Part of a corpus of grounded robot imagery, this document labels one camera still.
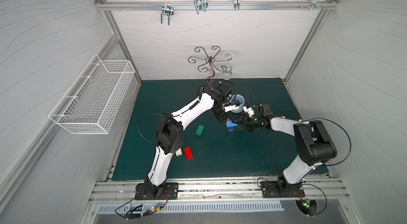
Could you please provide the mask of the light blue long lego brick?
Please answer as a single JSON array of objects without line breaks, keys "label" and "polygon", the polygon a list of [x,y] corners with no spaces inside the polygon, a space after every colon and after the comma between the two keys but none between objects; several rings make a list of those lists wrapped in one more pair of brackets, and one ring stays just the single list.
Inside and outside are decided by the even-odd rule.
[{"label": "light blue long lego brick", "polygon": [[237,126],[238,126],[238,124],[233,123],[233,122],[230,121],[229,119],[228,119],[227,122],[226,122],[226,127],[227,127],[227,128],[229,128],[229,127],[237,127]]}]

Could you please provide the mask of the red lego brick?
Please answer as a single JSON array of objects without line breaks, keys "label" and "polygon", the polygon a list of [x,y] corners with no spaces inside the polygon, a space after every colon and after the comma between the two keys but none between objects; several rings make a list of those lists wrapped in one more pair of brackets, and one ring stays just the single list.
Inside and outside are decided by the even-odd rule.
[{"label": "red lego brick", "polygon": [[183,150],[184,150],[184,153],[185,153],[185,156],[186,156],[187,160],[193,159],[194,156],[192,154],[192,151],[191,151],[190,147],[185,147]]}]

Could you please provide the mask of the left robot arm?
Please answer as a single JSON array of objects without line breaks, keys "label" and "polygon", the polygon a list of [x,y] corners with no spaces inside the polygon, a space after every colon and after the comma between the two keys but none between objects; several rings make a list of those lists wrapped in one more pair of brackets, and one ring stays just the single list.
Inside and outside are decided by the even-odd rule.
[{"label": "left robot arm", "polygon": [[218,87],[203,85],[198,89],[197,97],[189,104],[171,114],[161,115],[155,135],[155,157],[144,182],[150,192],[157,194],[163,190],[171,159],[181,148],[184,131],[192,121],[211,110],[218,122],[226,122],[228,112],[241,105],[235,97],[227,99],[230,93],[231,89],[225,83]]}]

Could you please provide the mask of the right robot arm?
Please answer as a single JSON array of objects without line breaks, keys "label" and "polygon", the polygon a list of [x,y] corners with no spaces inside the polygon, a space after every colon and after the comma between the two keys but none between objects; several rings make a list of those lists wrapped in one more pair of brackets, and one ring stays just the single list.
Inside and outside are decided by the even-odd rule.
[{"label": "right robot arm", "polygon": [[243,107],[238,122],[242,128],[250,132],[265,128],[295,138],[297,156],[277,179],[280,194],[297,189],[308,174],[337,156],[336,147],[320,120],[292,120],[273,115],[267,102],[255,108],[256,111],[252,107]]}]

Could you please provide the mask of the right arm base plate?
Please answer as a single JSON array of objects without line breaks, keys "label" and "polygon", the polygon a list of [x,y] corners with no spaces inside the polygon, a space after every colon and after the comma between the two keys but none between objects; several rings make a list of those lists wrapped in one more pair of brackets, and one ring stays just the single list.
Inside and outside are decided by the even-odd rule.
[{"label": "right arm base plate", "polygon": [[261,181],[259,185],[263,198],[305,197],[304,190],[298,184],[286,184],[279,181]]}]

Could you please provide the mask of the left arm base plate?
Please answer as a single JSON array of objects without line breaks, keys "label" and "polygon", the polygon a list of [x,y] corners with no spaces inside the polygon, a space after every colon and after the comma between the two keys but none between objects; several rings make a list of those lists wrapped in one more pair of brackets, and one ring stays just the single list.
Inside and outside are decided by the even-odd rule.
[{"label": "left arm base plate", "polygon": [[140,183],[136,186],[135,200],[176,200],[178,198],[179,183],[165,182],[154,186],[151,182]]}]

